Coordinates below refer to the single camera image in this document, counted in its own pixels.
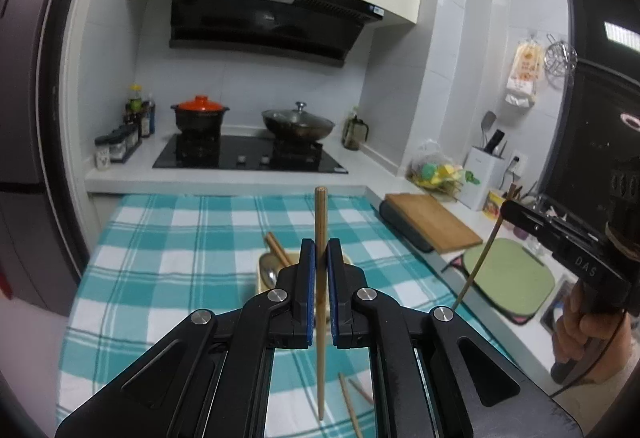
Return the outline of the person's right hand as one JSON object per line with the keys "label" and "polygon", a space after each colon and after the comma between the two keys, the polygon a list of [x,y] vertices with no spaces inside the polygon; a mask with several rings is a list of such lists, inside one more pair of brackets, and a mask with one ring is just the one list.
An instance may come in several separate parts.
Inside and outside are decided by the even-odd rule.
{"label": "person's right hand", "polygon": [[639,359],[639,345],[631,331],[631,322],[621,314],[591,314],[582,310],[582,284],[576,283],[564,299],[563,314],[555,323],[552,346],[556,362],[580,361],[588,340],[603,340],[608,350],[585,376],[585,382],[604,384]]}

